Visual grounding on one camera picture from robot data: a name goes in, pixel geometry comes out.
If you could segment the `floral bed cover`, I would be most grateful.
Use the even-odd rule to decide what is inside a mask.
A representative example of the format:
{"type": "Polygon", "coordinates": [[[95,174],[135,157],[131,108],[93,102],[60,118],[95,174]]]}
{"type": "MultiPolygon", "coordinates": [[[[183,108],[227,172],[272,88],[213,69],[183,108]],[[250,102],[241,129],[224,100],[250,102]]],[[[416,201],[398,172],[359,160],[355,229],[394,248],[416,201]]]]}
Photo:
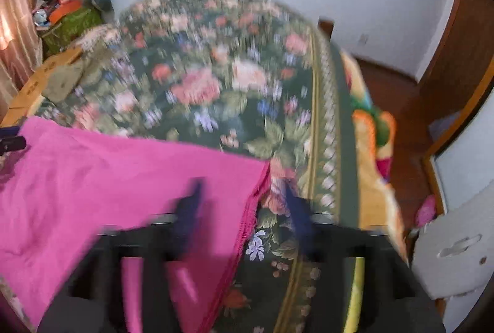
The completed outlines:
{"type": "Polygon", "coordinates": [[[282,194],[358,225],[352,102],[339,49],[275,0],[138,0],[90,42],[74,92],[37,115],[65,127],[198,144],[269,161],[216,332],[301,332],[321,270],[301,257],[282,194]]]}

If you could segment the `frosted sliding wardrobe door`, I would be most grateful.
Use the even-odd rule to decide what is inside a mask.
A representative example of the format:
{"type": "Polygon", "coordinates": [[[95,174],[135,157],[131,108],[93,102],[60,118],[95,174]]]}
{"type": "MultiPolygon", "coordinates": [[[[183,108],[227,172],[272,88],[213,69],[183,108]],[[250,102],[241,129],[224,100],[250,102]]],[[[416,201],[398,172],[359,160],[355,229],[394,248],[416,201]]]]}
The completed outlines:
{"type": "MultiPolygon", "coordinates": [[[[487,185],[493,185],[491,66],[450,128],[426,152],[424,165],[436,198],[435,219],[460,208],[487,185]]],[[[443,303],[441,319],[446,331],[468,331],[481,306],[492,296],[492,286],[493,273],[481,288],[437,299],[443,303]]]]}

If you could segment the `wooden door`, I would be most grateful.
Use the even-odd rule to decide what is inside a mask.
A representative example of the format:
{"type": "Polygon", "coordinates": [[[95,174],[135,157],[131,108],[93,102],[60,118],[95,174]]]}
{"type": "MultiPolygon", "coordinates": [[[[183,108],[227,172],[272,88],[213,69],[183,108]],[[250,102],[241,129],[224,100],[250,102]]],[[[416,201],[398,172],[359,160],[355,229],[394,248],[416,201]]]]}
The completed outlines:
{"type": "Polygon", "coordinates": [[[428,123],[461,111],[493,57],[493,0],[454,0],[420,87],[428,123]]]}

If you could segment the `orange box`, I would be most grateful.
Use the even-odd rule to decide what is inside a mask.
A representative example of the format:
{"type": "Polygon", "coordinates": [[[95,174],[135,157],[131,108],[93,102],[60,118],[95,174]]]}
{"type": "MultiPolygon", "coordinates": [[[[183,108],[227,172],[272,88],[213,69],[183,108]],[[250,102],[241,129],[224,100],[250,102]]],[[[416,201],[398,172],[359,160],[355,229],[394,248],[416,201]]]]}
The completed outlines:
{"type": "Polygon", "coordinates": [[[55,10],[53,10],[49,16],[48,21],[54,25],[64,16],[77,11],[82,7],[82,3],[79,0],[71,0],[62,5],[59,5],[55,10]]]}

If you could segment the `pink pants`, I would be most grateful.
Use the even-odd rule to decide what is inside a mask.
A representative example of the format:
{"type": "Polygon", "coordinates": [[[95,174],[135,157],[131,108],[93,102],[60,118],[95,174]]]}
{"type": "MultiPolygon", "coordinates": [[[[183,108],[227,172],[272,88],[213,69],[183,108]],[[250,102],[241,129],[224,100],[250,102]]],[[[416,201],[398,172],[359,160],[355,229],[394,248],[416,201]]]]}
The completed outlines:
{"type": "Polygon", "coordinates": [[[192,242],[167,267],[185,332],[207,332],[228,293],[269,162],[179,142],[108,136],[30,117],[26,149],[1,171],[1,275],[38,326],[104,228],[135,228],[169,212],[196,177],[204,199],[192,242]]]}

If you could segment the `olive green folded garment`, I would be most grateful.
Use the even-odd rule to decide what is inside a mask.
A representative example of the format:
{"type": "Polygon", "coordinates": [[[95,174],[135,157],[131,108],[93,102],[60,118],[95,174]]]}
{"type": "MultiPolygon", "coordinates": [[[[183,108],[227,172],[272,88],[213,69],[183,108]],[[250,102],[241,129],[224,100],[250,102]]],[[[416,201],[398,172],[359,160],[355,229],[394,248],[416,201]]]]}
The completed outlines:
{"type": "Polygon", "coordinates": [[[80,84],[90,60],[78,59],[71,64],[58,65],[48,77],[41,96],[51,102],[60,103],[80,84]]]}

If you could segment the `green storage bag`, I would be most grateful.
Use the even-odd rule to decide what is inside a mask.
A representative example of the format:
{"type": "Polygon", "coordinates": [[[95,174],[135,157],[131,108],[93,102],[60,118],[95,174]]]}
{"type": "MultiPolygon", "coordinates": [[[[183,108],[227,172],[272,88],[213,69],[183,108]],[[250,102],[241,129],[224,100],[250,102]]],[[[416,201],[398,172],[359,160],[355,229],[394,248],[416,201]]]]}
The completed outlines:
{"type": "Polygon", "coordinates": [[[50,57],[64,51],[86,31],[102,24],[100,12],[94,7],[81,7],[63,16],[40,36],[44,56],[50,57]]]}

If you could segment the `colourful orange blanket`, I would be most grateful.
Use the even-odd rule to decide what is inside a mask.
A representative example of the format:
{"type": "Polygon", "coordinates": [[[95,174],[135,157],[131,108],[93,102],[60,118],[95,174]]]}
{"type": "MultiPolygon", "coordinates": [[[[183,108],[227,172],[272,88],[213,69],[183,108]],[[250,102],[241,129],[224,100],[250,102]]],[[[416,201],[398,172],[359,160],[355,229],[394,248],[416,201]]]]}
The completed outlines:
{"type": "Polygon", "coordinates": [[[359,227],[388,234],[391,244],[404,259],[404,222],[395,190],[390,183],[396,122],[387,111],[374,105],[357,60],[341,52],[351,99],[355,130],[359,227]]]}

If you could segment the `wooden lap desk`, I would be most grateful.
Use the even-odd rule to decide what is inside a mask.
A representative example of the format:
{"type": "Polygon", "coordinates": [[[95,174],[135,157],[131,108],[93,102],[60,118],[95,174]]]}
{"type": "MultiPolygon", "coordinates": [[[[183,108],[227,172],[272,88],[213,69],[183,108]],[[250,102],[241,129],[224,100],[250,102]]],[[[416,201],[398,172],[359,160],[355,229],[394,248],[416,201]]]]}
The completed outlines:
{"type": "Polygon", "coordinates": [[[25,117],[32,116],[44,101],[42,92],[52,72],[61,65],[71,65],[80,58],[82,52],[80,47],[71,48],[49,57],[39,66],[11,101],[6,115],[1,119],[1,127],[16,126],[25,117]]]}

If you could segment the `wall power socket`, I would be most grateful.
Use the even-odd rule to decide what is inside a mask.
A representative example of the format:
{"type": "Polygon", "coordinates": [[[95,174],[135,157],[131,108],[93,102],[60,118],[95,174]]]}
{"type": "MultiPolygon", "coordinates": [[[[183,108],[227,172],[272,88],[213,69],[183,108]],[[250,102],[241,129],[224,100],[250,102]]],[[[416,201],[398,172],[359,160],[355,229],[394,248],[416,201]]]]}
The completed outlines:
{"type": "Polygon", "coordinates": [[[365,46],[368,43],[368,34],[361,34],[358,38],[358,45],[365,46]]]}

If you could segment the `pink slipper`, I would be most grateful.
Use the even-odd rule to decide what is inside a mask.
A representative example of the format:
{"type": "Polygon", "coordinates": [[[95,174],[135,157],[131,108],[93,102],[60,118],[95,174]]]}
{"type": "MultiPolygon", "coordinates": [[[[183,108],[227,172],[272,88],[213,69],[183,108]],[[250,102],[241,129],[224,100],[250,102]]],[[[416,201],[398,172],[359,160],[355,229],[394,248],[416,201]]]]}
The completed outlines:
{"type": "Polygon", "coordinates": [[[414,227],[422,228],[427,223],[432,222],[437,216],[436,203],[434,194],[430,194],[420,205],[414,215],[414,227]]]}

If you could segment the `orange striped curtain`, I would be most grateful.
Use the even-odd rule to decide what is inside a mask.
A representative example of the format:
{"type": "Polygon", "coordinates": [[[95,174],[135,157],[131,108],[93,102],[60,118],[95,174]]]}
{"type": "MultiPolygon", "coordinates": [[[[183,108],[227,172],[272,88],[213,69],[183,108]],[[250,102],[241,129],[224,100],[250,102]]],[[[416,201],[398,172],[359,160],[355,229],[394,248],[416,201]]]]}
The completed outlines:
{"type": "Polygon", "coordinates": [[[42,63],[33,22],[36,0],[1,0],[1,114],[42,63]]]}

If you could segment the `wooden bed post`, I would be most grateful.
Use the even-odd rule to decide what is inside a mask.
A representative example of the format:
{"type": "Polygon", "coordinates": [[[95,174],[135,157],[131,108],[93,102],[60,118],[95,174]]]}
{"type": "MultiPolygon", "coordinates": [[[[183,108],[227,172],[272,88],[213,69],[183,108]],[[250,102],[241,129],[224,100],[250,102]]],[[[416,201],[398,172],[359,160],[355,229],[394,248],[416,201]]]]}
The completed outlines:
{"type": "Polygon", "coordinates": [[[327,39],[332,39],[333,31],[334,31],[334,21],[332,19],[327,18],[319,18],[317,22],[317,27],[319,30],[324,33],[327,39]]]}

